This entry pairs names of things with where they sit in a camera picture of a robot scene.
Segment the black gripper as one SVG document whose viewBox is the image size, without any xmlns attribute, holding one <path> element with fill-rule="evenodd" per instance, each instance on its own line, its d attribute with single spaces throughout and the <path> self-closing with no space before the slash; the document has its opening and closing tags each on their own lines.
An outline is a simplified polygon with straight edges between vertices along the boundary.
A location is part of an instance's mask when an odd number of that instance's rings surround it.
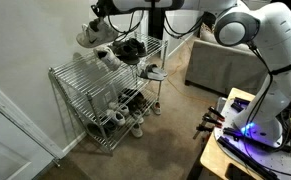
<svg viewBox="0 0 291 180">
<path fill-rule="evenodd" d="M 113 2 L 112 0 L 98 0 L 91 9 L 97 17 L 105 17 L 113 11 Z"/>
</svg>

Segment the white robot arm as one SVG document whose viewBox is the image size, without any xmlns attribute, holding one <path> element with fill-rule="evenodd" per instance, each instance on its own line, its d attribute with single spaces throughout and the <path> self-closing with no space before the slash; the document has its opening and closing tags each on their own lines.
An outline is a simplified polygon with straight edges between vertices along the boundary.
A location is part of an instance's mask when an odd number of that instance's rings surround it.
<svg viewBox="0 0 291 180">
<path fill-rule="evenodd" d="M 291 103 L 291 10 L 287 5 L 275 2 L 251 10 L 242 0 L 97 0 L 91 9 L 99 17 L 150 9 L 213 14 L 218 45 L 254 55 L 267 69 L 261 89 L 233 118 L 234 125 L 259 143 L 271 147 L 282 143 L 277 115 Z"/>
</svg>

